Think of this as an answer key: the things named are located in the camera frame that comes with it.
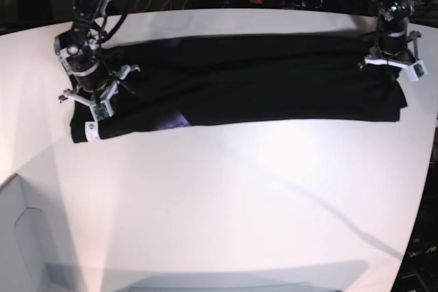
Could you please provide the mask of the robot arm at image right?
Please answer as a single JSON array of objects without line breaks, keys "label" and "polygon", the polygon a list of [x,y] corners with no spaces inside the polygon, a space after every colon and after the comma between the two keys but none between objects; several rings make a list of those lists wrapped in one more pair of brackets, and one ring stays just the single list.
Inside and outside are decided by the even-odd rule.
[{"label": "robot arm at image right", "polygon": [[414,13],[414,0],[372,0],[376,6],[374,43],[369,53],[358,63],[394,67],[405,71],[409,81],[419,81],[428,75],[419,56],[419,31],[409,31],[410,17]]}]

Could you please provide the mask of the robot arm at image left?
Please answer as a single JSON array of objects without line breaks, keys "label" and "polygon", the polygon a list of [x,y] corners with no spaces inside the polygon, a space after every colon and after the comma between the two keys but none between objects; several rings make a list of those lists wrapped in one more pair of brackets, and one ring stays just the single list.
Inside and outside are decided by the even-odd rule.
[{"label": "robot arm at image left", "polygon": [[107,8],[113,0],[74,0],[73,21],[69,30],[55,37],[54,51],[73,87],[64,90],[59,100],[73,100],[91,113],[95,122],[112,117],[115,110],[112,98],[131,72],[140,71],[137,65],[111,69],[103,54],[103,44],[109,41],[127,18],[129,4],[111,31],[107,25]]}]

